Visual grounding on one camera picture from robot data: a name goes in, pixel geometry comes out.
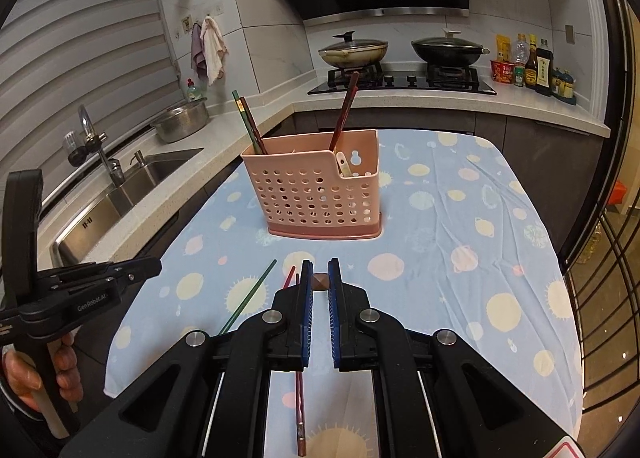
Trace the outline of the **person's left hand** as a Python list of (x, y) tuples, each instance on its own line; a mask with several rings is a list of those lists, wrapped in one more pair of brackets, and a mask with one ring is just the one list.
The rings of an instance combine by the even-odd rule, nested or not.
[[(63, 336), (61, 345), (53, 355), (53, 363), (58, 370), (56, 382), (60, 387), (61, 396), (67, 402), (78, 403), (84, 397), (84, 388), (81, 383), (73, 343), (73, 333)], [(35, 368), (23, 360), (13, 348), (3, 354), (2, 367), (11, 390), (25, 405), (39, 412), (39, 407), (32, 397), (32, 393), (40, 391), (43, 384)]]

